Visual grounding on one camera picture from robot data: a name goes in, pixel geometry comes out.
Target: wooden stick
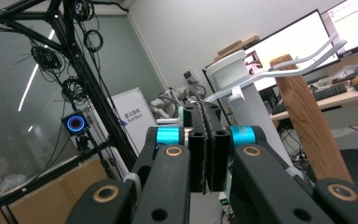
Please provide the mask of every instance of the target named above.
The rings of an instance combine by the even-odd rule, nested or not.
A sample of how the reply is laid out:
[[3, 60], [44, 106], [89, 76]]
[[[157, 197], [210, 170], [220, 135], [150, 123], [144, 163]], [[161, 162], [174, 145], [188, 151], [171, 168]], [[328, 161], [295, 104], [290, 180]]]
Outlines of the wooden stick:
[[[270, 62], [270, 66], [292, 60], [288, 54]], [[294, 64], [281, 70], [296, 69]], [[289, 118], [310, 160], [318, 180], [338, 178], [353, 183], [347, 166], [324, 115], [302, 76], [275, 78]]]

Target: blue ring light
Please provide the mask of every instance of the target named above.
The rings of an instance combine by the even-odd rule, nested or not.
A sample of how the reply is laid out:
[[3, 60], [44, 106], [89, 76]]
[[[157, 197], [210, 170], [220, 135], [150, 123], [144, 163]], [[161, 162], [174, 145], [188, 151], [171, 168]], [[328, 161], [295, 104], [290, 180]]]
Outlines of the blue ring light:
[[68, 119], [68, 121], [66, 122], [66, 126], [72, 132], [77, 133], [83, 130], [85, 126], [85, 121], [82, 117], [76, 115]]

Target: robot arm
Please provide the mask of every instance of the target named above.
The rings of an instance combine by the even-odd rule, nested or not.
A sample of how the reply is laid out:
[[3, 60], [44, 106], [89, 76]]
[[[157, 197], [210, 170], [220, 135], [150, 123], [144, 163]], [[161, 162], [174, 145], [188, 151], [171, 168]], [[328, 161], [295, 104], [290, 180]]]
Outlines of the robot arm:
[[259, 127], [223, 128], [219, 112], [199, 102], [185, 108], [185, 128], [151, 127], [131, 170], [140, 181], [95, 183], [67, 223], [188, 223], [190, 192], [224, 190], [228, 158], [238, 223], [358, 223], [357, 186], [324, 179], [312, 189], [287, 174]]

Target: monitor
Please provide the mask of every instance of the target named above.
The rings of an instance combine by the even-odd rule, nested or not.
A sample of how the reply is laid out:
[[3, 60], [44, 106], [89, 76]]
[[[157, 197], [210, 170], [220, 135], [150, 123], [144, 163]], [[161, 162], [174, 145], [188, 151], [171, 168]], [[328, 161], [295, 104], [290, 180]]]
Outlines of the monitor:
[[358, 51], [358, 0], [347, 0], [321, 14], [327, 32], [348, 43], [338, 51], [343, 57]]
[[[251, 75], [260, 74], [270, 69], [270, 61], [284, 54], [290, 54], [293, 59], [295, 57], [301, 59], [310, 56], [318, 50], [329, 37], [319, 11], [314, 10], [246, 49], [247, 57], [244, 62]], [[304, 63], [298, 63], [296, 65], [297, 68], [309, 66], [332, 47], [333, 45], [331, 44], [315, 58]], [[319, 65], [317, 69], [336, 62], [338, 62], [338, 56], [334, 54]], [[255, 87], [258, 91], [275, 85], [276, 82], [273, 77], [265, 77], [255, 82]]]

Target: ceiling light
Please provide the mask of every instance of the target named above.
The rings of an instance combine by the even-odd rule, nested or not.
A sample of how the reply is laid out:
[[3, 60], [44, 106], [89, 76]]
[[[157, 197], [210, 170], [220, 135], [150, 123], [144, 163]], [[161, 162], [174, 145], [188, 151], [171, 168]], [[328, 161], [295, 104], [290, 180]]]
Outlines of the ceiling light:
[[34, 71], [32, 72], [31, 77], [30, 77], [30, 80], [28, 81], [27, 88], [25, 88], [25, 92], [24, 92], [24, 94], [22, 95], [21, 102], [20, 102], [20, 106], [19, 106], [19, 111], [21, 111], [22, 104], [24, 103], [24, 100], [25, 100], [25, 96], [27, 96], [28, 90], [30, 90], [30, 87], [31, 87], [31, 84], [32, 84], [32, 80], [34, 79], [34, 74], [36, 73], [38, 67], [39, 67], [39, 64], [36, 64], [36, 65], [34, 66]]
[[[53, 36], [54, 36], [54, 34], [55, 34], [54, 30], [51, 30], [50, 35], [48, 36], [48, 39], [49, 39], [49, 40], [52, 39]], [[32, 84], [32, 80], [34, 79], [34, 74], [36, 73], [38, 67], [39, 67], [39, 64], [36, 64], [36, 65], [34, 66], [34, 71], [33, 71], [32, 74], [31, 74], [30, 80], [28, 81], [27, 88], [25, 88], [25, 92], [24, 92], [24, 94], [22, 95], [22, 98], [21, 98], [21, 101], [20, 101], [19, 112], [21, 111], [22, 104], [24, 103], [24, 100], [25, 100], [25, 96], [27, 96], [28, 90], [30, 89], [31, 84]]]

